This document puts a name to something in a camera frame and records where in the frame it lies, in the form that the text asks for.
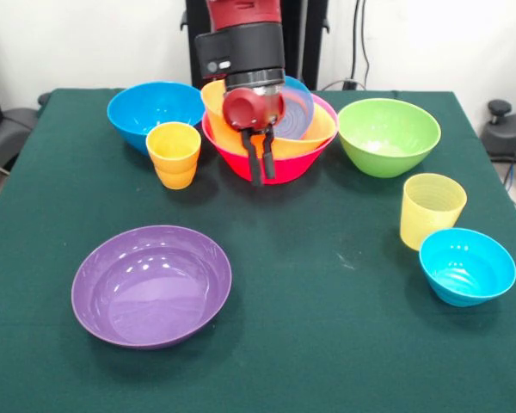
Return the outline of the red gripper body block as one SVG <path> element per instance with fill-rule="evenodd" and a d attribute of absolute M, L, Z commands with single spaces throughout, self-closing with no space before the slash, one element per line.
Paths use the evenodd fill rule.
<path fill-rule="evenodd" d="M 237 88 L 224 95 L 222 110 L 225 121 L 233 129 L 260 131 L 283 118 L 286 104 L 280 93 L 259 95 L 253 89 Z"/>

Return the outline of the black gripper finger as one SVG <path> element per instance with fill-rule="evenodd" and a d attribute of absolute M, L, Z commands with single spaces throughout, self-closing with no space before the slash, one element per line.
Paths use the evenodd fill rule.
<path fill-rule="evenodd" d="M 264 139 L 262 140 L 262 164 L 264 177 L 266 179 L 275 178 L 275 165 L 273 160 L 273 140 L 274 132 L 272 127 L 264 130 Z"/>
<path fill-rule="evenodd" d="M 261 164 L 257 157 L 257 152 L 254 144 L 252 143 L 253 130 L 243 129 L 241 131 L 243 147 L 249 155 L 249 169 L 251 174 L 251 182 L 255 186 L 261 185 Z"/>

